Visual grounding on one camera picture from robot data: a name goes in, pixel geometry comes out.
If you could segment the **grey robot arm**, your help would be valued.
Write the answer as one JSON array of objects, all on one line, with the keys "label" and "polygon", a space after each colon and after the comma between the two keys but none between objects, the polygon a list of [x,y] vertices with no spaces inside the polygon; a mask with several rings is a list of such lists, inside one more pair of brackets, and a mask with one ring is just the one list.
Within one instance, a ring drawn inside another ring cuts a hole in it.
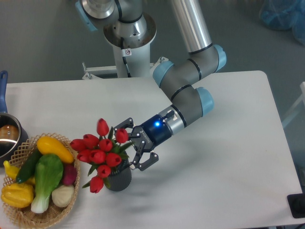
[{"label": "grey robot arm", "polygon": [[132,129],[129,138],[136,153],[130,168],[145,170],[158,160],[155,147],[213,109],[210,93],[193,88],[193,84],[224,67],[226,54],[212,43],[196,0],[171,1],[190,56],[180,65],[164,60],[151,64],[156,25],[143,12],[140,0],[79,0],[75,6],[89,30],[96,30],[94,20],[104,23],[104,37],[113,48],[113,70],[118,78],[151,77],[171,101],[169,107],[141,125],[135,126],[132,119],[119,124],[119,128]]}]

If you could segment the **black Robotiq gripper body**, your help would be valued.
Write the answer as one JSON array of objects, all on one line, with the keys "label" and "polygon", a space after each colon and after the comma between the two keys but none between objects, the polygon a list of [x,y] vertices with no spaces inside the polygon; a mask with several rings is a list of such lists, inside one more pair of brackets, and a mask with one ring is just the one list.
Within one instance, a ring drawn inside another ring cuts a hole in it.
[{"label": "black Robotiq gripper body", "polygon": [[169,127],[163,122],[163,118],[156,114],[141,125],[136,125],[132,129],[134,149],[138,150],[142,141],[145,142],[144,152],[150,152],[155,147],[171,137]]}]

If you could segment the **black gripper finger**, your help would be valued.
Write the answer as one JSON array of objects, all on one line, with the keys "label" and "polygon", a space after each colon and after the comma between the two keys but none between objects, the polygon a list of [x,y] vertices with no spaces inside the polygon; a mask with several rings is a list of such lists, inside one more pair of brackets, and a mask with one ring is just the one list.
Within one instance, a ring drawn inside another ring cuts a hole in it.
[{"label": "black gripper finger", "polygon": [[128,141],[130,139],[130,133],[127,132],[127,128],[133,127],[133,119],[131,117],[127,118],[120,124],[114,127],[115,139],[117,141]]},{"label": "black gripper finger", "polygon": [[[159,156],[154,152],[154,145],[150,144],[133,144],[136,153],[133,160],[129,163],[131,170],[139,169],[144,171],[159,160]],[[141,162],[144,153],[149,153],[150,156],[147,160]]]}]

